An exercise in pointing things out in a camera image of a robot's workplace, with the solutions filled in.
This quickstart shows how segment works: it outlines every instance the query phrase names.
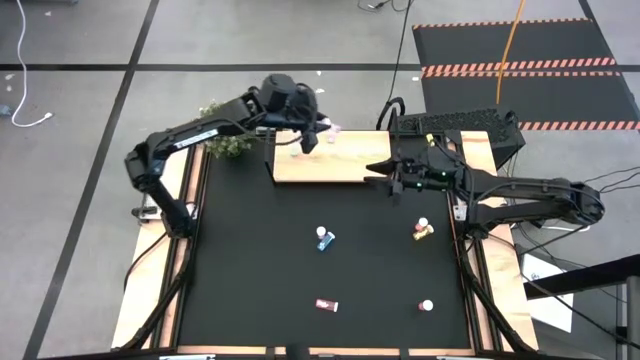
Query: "white paper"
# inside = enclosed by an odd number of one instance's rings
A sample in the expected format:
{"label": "white paper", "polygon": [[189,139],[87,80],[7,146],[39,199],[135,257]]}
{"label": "white paper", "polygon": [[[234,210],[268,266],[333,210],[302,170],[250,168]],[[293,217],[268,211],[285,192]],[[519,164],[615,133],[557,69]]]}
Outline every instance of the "white paper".
{"label": "white paper", "polygon": [[[544,260],[540,260],[535,256],[531,256],[529,254],[525,254],[524,256],[522,274],[532,281],[562,274],[563,272],[564,271],[559,267]],[[569,304],[569,306],[573,306],[573,294],[562,295],[559,296],[559,298]],[[571,332],[571,319],[573,312],[555,298],[548,297],[529,300],[529,311],[534,319],[547,323],[568,333]]]}

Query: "black table surface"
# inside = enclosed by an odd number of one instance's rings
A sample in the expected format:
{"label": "black table surface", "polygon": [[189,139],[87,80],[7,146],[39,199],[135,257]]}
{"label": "black table surface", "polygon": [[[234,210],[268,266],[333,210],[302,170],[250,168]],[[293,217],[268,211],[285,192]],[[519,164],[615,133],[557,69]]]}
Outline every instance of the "black table surface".
{"label": "black table surface", "polygon": [[[211,160],[179,345],[470,348],[444,193],[394,207],[364,184],[274,186],[263,152]],[[421,216],[435,233],[416,242]],[[336,235],[324,252],[320,225]]]}

